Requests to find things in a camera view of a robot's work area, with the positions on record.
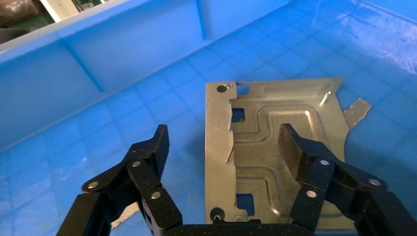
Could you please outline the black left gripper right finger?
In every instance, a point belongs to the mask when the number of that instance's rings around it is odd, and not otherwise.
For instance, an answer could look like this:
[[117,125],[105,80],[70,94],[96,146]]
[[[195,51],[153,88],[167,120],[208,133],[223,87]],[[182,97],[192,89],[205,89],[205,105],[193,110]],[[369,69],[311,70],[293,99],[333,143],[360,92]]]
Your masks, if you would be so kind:
[[322,142],[301,137],[284,123],[278,146],[300,190],[290,219],[315,231],[324,202],[354,222],[361,236],[414,236],[417,223],[387,184],[339,160]]

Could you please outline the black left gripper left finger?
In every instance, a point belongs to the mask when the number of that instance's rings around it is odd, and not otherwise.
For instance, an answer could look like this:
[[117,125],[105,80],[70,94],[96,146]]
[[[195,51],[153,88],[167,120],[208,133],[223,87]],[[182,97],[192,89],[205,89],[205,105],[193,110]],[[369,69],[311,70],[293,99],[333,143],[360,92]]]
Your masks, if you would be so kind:
[[154,236],[182,225],[182,214],[161,183],[168,153],[168,127],[160,124],[152,138],[132,144],[118,164],[83,184],[57,234],[108,236],[111,223],[133,203]]

